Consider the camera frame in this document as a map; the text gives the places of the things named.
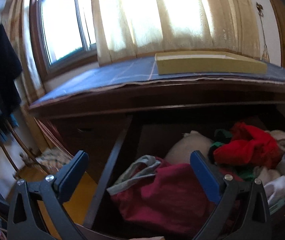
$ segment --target blue gripper pad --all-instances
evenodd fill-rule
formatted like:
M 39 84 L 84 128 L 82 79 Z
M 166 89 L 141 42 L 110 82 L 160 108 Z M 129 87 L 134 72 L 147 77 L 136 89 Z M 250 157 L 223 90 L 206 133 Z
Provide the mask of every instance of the blue gripper pad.
M 88 154 L 84 151 L 78 151 L 74 158 L 57 172 L 53 189 L 61 204 L 70 200 L 88 167 L 88 163 Z
M 217 167 L 207 162 L 200 151 L 190 155 L 190 165 L 209 201 L 218 204 L 226 185 Z

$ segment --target red cloth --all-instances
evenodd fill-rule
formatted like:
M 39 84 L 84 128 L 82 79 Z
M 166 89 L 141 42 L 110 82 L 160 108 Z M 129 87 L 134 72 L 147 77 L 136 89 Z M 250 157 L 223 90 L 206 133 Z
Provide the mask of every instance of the red cloth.
M 195 236 L 215 204 L 207 199 L 190 164 L 156 159 L 162 163 L 155 177 L 111 196 L 112 201 L 126 221 L 158 232 Z
M 281 160 L 276 140 L 264 130 L 243 122 L 236 123 L 231 129 L 231 142 L 213 152 L 217 163 L 241 166 L 253 164 L 276 168 Z

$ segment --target metal bolt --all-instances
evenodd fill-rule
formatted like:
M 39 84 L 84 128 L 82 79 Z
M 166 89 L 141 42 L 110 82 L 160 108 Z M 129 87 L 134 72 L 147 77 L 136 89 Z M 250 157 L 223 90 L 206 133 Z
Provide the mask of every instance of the metal bolt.
M 53 175 L 48 175 L 48 176 L 46 176 L 46 181 L 48 181 L 48 182 L 51 182 L 51 181 L 53 181 L 53 179 L 55 178 L 55 176 L 53 176 Z
M 22 185 L 22 184 L 24 184 L 25 183 L 25 180 L 24 179 L 19 179 L 18 181 L 17 181 L 17 184 L 20 186 L 20 185 Z
M 257 185 L 260 185 L 260 184 L 261 184 L 261 180 L 260 180 L 260 179 L 255 179 L 255 183 L 256 183 Z
M 225 180 L 232 181 L 233 179 L 234 179 L 234 177 L 232 175 L 230 175 L 230 174 L 225 175 Z

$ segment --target white sock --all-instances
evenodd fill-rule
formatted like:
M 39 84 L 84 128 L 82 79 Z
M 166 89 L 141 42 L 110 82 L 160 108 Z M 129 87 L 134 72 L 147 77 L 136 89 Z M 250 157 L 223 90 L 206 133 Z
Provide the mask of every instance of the white sock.
M 272 206 L 279 199 L 285 196 L 285 176 L 281 176 L 278 179 L 268 182 L 264 186 L 264 189 L 266 192 L 268 205 Z

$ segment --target window frame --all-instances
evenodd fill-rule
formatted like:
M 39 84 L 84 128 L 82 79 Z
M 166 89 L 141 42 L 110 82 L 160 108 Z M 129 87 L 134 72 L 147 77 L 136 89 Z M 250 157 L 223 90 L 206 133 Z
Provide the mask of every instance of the window frame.
M 50 80 L 74 68 L 97 61 L 96 44 L 87 45 L 84 29 L 81 24 L 78 0 L 75 0 L 79 33 L 83 48 L 66 55 L 50 64 L 49 51 L 46 47 L 41 5 L 44 0 L 30 0 L 30 32 L 33 54 L 42 81 Z

